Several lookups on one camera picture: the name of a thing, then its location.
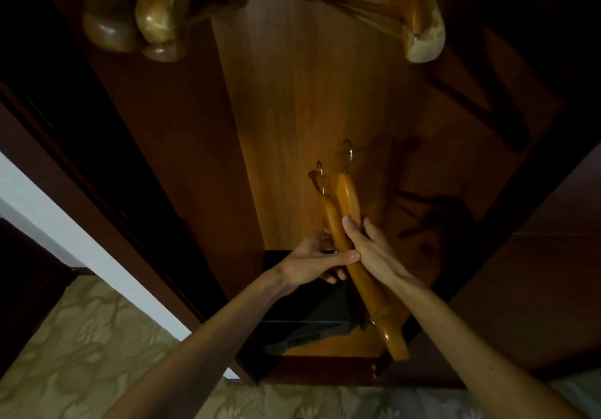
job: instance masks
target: floor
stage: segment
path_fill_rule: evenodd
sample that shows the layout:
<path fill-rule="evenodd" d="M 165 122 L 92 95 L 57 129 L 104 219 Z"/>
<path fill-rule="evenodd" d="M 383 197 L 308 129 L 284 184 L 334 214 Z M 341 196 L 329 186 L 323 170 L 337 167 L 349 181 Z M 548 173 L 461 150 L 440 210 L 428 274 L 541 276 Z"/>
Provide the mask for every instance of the floor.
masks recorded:
<path fill-rule="evenodd" d="M 177 341 L 95 276 L 65 292 L 0 381 L 4 418 L 100 418 Z M 601 418 L 601 376 L 555 388 Z M 217 385 L 197 418 L 478 418 L 460 390 Z"/>

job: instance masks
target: fingernail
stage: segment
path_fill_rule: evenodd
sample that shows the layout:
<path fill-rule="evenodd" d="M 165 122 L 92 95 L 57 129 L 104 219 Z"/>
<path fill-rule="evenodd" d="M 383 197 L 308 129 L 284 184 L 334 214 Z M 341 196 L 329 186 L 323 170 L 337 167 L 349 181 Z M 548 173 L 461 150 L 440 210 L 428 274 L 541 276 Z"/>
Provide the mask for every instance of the fingernail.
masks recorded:
<path fill-rule="evenodd" d="M 352 264 L 353 262 L 357 262 L 359 259 L 361 259 L 361 253 L 354 249 L 346 254 L 346 258 L 348 259 L 348 264 Z"/>

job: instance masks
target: wooden wardrobe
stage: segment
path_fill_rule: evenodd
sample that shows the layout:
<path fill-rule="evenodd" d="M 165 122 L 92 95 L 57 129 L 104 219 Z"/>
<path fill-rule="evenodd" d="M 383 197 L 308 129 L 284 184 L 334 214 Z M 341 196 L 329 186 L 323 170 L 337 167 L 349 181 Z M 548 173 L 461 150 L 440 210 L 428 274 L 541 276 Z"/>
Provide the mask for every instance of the wooden wardrobe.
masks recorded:
<path fill-rule="evenodd" d="M 447 41 L 429 63 L 315 0 L 219 11 L 190 26 L 184 58 L 159 63 L 91 43 L 85 0 L 3 0 L 3 101 L 191 328 L 266 251 L 320 226 L 307 172 L 341 171 L 346 139 L 362 212 L 448 301 L 601 139 L 600 30 L 597 0 L 437 2 Z M 237 364 L 245 379 L 303 384 L 386 385 L 402 370 L 371 327 L 282 357 L 247 342 Z"/>

